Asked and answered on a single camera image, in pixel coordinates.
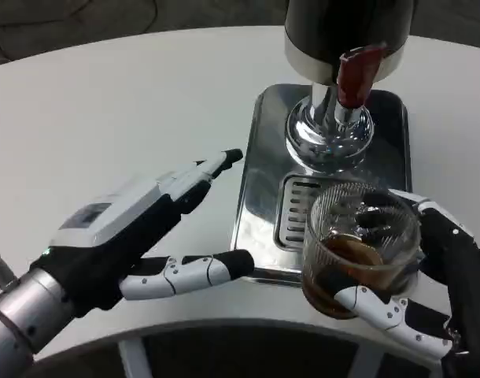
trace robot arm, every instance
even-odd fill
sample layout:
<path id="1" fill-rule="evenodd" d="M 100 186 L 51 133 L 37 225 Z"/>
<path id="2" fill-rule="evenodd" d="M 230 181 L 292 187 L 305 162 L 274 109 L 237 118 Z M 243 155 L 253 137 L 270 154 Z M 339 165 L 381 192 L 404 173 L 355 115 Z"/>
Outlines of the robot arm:
<path id="1" fill-rule="evenodd" d="M 54 336 L 93 308 L 149 299 L 250 274 L 245 250 L 141 258 L 204 199 L 211 182 L 242 159 L 228 150 L 159 179 L 138 178 L 72 215 L 20 279 L 0 260 L 0 378 L 20 375 Z"/>
<path id="2" fill-rule="evenodd" d="M 480 248 L 473 235 L 436 202 L 391 192 L 419 217 L 426 255 L 420 270 L 447 285 L 451 319 L 409 298 L 392 298 L 365 287 L 337 269 L 323 275 L 326 282 L 321 284 L 373 327 L 410 349 L 441 360 L 445 376 L 480 376 Z"/>

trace clear glass cup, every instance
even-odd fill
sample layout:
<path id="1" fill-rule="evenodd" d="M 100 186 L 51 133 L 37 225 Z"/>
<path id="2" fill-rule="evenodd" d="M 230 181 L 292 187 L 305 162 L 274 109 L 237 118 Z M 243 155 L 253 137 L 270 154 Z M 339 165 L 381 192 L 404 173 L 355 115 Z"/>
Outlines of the clear glass cup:
<path id="1" fill-rule="evenodd" d="M 363 285 L 396 294 L 416 272 L 419 244 L 418 218 L 398 197 L 366 183 L 329 187 L 307 216 L 301 276 L 305 297 L 321 313 L 352 318 L 319 285 L 329 265 Z"/>

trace coffee machine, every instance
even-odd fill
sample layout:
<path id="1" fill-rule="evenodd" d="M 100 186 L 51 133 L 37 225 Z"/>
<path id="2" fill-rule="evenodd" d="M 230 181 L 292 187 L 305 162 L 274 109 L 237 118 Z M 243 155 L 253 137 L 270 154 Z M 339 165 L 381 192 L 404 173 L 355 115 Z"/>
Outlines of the coffee machine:
<path id="1" fill-rule="evenodd" d="M 285 52 L 311 86 L 257 99 L 232 247 L 253 279 L 298 286 L 306 213 L 327 186 L 359 180 L 411 191 L 408 113 L 372 90 L 399 65 L 416 0 L 289 0 Z"/>

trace round table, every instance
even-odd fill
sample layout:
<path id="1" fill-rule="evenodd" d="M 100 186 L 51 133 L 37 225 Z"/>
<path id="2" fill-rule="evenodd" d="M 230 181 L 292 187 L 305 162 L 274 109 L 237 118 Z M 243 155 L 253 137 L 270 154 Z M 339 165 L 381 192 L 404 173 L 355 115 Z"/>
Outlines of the round table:
<path id="1" fill-rule="evenodd" d="M 114 39 L 0 66 L 0 254 L 17 275 L 61 223 L 137 173 L 158 176 L 219 150 L 245 150 L 258 94 L 306 83 L 282 27 L 217 28 Z M 375 85 L 408 107 L 414 192 L 437 200 L 480 243 L 480 49 L 410 37 L 399 69 Z M 242 164 L 152 255 L 229 249 Z M 445 288 L 421 301 L 448 311 Z M 70 324 L 39 355 L 180 321 L 276 319 L 395 344 L 359 319 L 317 313 L 297 288 L 239 280 L 175 298 L 122 301 Z"/>

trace metal base plate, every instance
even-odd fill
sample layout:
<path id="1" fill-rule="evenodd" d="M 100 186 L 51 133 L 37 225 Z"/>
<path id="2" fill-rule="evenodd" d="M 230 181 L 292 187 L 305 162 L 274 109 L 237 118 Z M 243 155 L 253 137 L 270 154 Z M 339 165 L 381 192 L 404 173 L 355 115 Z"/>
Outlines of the metal base plate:
<path id="1" fill-rule="evenodd" d="M 279 84 L 257 99 L 231 243 L 253 255 L 256 270 L 251 278 L 256 281 L 299 285 L 305 224 L 301 221 L 312 198 L 325 187 L 340 180 L 362 180 L 412 189 L 406 109 L 395 94 L 385 91 L 372 91 L 368 99 L 375 136 L 359 166 L 326 176 L 298 164 L 286 148 L 286 119 L 310 90 Z M 299 212 L 290 212 L 291 208 Z"/>

